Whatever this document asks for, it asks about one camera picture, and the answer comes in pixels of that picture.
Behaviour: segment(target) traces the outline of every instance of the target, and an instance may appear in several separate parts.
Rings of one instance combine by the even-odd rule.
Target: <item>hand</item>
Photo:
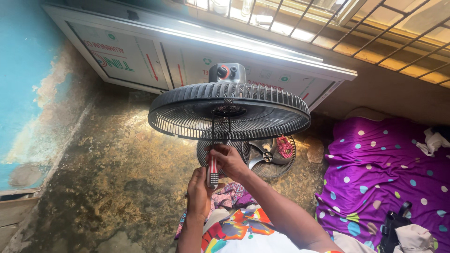
[[[219,183],[216,190],[224,186],[224,183]],[[196,168],[188,184],[188,209],[186,215],[194,215],[205,221],[211,210],[211,196],[214,191],[206,185],[206,168]]]
[[[212,146],[205,148],[205,151],[210,150],[206,155],[206,162],[214,156],[219,169],[222,169],[235,182],[242,183],[243,177],[251,170],[245,165],[236,148],[223,144],[215,144],[214,149],[211,148]]]

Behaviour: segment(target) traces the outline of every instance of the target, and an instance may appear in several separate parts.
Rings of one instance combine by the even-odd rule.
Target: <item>fan rear grille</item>
[[[234,105],[245,109],[236,117],[215,116],[213,110]],[[148,114],[160,132],[194,140],[257,140],[306,129],[310,114],[297,96],[261,85],[228,82],[180,87],[157,97]]]
[[[281,176],[284,173],[288,172],[291,166],[294,164],[295,156],[297,155],[297,150],[295,147],[295,141],[292,136],[286,136],[286,139],[292,145],[292,156],[291,160],[284,165],[274,164],[274,163],[266,163],[261,161],[255,164],[252,168],[252,171],[258,176],[265,177],[277,177]],[[272,144],[272,139],[267,140],[268,144]],[[257,149],[255,146],[248,143],[248,141],[242,142],[242,154],[244,156],[244,161],[248,164],[253,158],[258,157],[261,154],[261,151]],[[275,158],[284,158],[278,151],[274,154]]]
[[[222,142],[215,141],[214,144],[222,144]],[[226,144],[235,147],[237,149],[238,153],[241,155],[242,160],[245,161],[244,157],[242,156],[242,142],[241,141],[227,141]],[[208,167],[208,164],[205,161],[205,157],[207,154],[207,152],[205,151],[205,148],[209,145],[211,145],[210,141],[199,140],[197,142],[197,159],[198,159],[198,162],[200,163],[200,165],[203,167]],[[219,174],[225,174],[225,173],[222,170],[219,170]]]

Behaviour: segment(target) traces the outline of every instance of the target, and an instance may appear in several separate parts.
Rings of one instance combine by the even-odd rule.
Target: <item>concrete floor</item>
[[[68,148],[23,233],[23,253],[175,252],[184,193],[199,167],[196,141],[164,135],[147,122],[151,101],[129,103],[125,87],[106,84]],[[275,190],[315,213],[334,120],[313,115],[294,136],[297,158]]]

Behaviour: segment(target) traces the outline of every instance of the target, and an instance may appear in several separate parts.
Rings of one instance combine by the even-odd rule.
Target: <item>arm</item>
[[[242,184],[257,200],[278,232],[285,234],[299,248],[326,252],[342,250],[323,228],[296,203],[276,192],[244,164],[234,147],[215,145],[212,155],[218,166],[234,181]]]
[[[216,190],[223,188],[220,183]],[[194,170],[188,184],[188,208],[176,252],[198,253],[202,246],[203,224],[211,209],[213,190],[206,186],[206,168]]]

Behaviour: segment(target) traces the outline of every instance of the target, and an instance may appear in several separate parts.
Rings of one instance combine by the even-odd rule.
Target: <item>black bag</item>
[[[383,237],[381,238],[379,253],[393,253],[394,248],[400,244],[395,229],[412,224],[412,222],[405,217],[412,206],[411,202],[406,201],[401,206],[398,214],[393,211],[387,212],[386,222],[381,229]]]

